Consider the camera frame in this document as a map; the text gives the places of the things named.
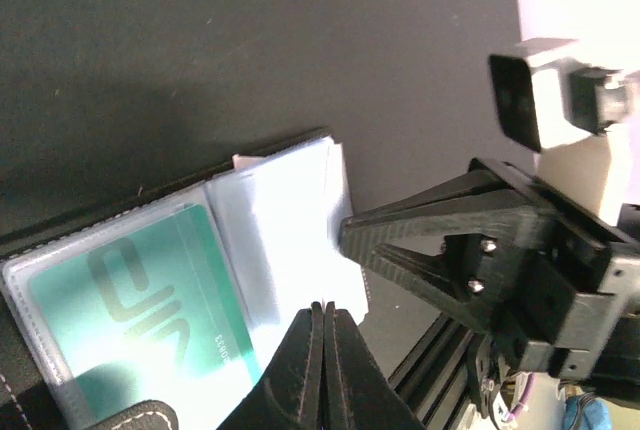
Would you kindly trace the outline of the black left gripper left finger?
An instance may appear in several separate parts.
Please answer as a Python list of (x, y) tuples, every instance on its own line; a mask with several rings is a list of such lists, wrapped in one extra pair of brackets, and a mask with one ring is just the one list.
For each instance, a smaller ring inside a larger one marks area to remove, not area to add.
[(323, 309), (298, 311), (259, 382), (222, 429), (319, 429), (324, 350)]

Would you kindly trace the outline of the teal card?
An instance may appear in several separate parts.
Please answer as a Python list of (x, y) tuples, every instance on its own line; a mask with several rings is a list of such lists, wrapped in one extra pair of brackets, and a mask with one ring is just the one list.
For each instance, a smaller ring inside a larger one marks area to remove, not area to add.
[(187, 381), (231, 365), (255, 382), (259, 365), (209, 212), (186, 205), (40, 271), (29, 292), (83, 384), (99, 369), (139, 385), (153, 367)]

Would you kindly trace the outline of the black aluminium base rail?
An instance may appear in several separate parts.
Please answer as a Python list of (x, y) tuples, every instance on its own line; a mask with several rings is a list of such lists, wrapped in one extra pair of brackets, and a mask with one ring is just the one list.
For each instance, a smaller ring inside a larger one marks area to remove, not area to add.
[(493, 416), (498, 363), (489, 336), (440, 315), (389, 377), (427, 429), (469, 429)]

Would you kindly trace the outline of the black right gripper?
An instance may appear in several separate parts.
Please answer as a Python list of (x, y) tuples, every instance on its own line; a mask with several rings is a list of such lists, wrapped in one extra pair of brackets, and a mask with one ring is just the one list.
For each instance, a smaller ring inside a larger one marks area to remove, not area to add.
[(511, 164), (474, 159), (463, 175), (343, 220), (340, 252), (492, 334), (520, 369), (630, 378), (638, 234), (529, 182)]

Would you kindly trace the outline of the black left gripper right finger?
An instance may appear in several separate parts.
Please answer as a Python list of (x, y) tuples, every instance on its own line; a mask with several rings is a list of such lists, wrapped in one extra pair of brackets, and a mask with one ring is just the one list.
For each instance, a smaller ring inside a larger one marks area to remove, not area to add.
[(350, 313), (333, 302), (324, 314), (324, 427), (423, 427), (390, 387)]

